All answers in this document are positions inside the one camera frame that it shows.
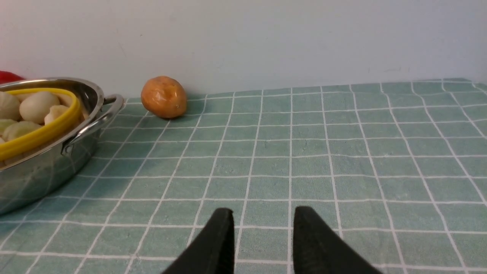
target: garlic clove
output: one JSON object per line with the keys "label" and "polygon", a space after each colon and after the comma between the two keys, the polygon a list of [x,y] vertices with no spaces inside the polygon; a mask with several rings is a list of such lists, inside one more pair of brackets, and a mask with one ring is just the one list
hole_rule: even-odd
{"label": "garlic clove", "polygon": [[15,124],[8,126],[5,131],[3,132],[2,138],[3,140],[9,142],[16,138],[22,137],[26,134],[33,132],[41,128],[42,126],[29,121],[21,121]]}
{"label": "garlic clove", "polygon": [[40,91],[22,101],[19,111],[25,121],[42,124],[50,108],[56,105],[60,105],[56,95],[48,91]]}
{"label": "garlic clove", "polygon": [[0,92],[0,119],[20,119],[20,102],[10,93]]}
{"label": "garlic clove", "polygon": [[44,117],[44,125],[48,125],[54,120],[56,120],[59,116],[63,115],[66,111],[68,111],[67,106],[59,105],[59,106],[52,106],[49,109],[49,114]]}
{"label": "garlic clove", "polygon": [[0,137],[3,136],[3,132],[7,127],[10,125],[13,125],[17,123],[17,121],[11,120],[11,119],[0,119]]}

